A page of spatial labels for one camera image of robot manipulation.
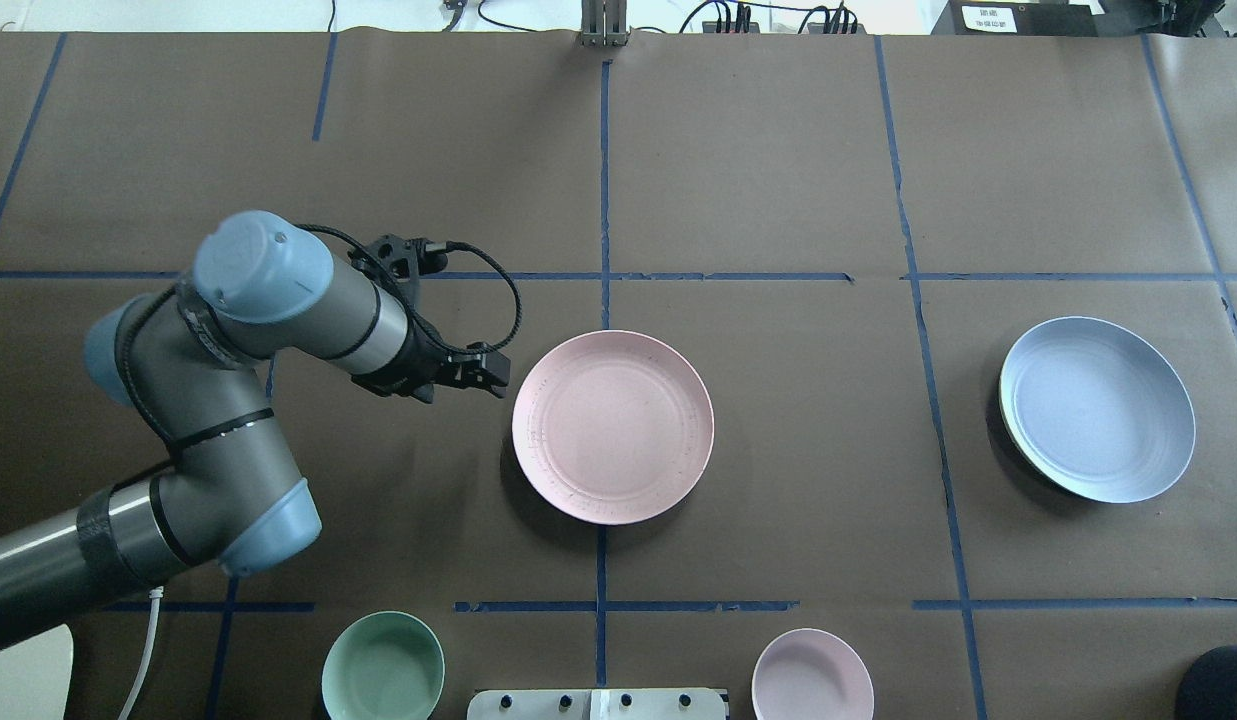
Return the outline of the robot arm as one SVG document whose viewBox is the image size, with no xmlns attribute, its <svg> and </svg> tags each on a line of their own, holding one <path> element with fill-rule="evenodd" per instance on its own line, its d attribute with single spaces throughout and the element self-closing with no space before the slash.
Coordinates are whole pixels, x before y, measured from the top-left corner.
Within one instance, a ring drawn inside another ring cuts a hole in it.
<svg viewBox="0 0 1237 720">
<path fill-rule="evenodd" d="M 87 334 L 87 372 L 127 405 L 166 460 L 0 538 L 0 651 L 214 562 L 242 578 L 310 547 L 322 521 L 257 367 L 285 348 L 379 397 L 426 405 L 439 386 L 507 395 L 507 341 L 445 341 L 418 311 L 423 275 L 471 242 L 240 212 L 188 272 Z"/>
</svg>

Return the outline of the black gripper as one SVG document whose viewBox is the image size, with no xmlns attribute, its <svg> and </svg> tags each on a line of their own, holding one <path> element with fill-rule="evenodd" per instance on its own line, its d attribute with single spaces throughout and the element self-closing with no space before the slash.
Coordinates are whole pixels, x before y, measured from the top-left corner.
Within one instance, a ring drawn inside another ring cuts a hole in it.
<svg viewBox="0 0 1237 720">
<path fill-rule="evenodd" d="M 395 358 L 371 374 L 362 374 L 362 388 L 380 397 L 398 395 L 422 405 L 434 405 L 435 386 L 481 388 L 503 398 L 508 392 L 512 364 L 494 346 L 473 345 L 463 353 L 448 354 L 427 336 L 434 332 L 427 322 L 407 315 L 407 334 Z"/>
</svg>

